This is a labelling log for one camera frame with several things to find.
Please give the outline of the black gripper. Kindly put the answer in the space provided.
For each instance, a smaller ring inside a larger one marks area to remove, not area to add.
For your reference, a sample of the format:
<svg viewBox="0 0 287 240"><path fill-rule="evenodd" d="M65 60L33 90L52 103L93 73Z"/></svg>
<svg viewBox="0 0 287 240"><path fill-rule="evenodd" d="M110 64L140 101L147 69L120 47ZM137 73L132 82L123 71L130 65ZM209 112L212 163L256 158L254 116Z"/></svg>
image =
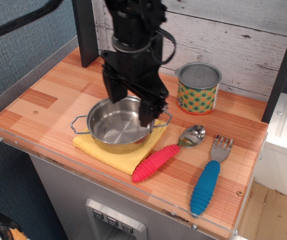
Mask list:
<svg viewBox="0 0 287 240"><path fill-rule="evenodd" d="M141 127L157 119L160 108L166 105L169 92L159 76L160 65L149 53L126 54L103 50L103 81L110 101L114 104L124 99L128 91L138 96Z"/></svg>

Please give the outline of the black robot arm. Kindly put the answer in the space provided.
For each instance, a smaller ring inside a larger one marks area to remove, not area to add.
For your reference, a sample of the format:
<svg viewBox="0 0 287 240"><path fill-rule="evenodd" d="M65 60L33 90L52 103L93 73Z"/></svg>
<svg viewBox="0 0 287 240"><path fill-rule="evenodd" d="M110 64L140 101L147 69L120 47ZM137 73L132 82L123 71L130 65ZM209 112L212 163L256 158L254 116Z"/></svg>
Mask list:
<svg viewBox="0 0 287 240"><path fill-rule="evenodd" d="M166 22L167 7L160 0L107 0L112 17L114 51L104 50L103 80L112 103L132 92L141 100L139 121L146 127L166 109L167 88L159 68L175 55L162 59L163 39L175 38L160 25Z"/></svg>

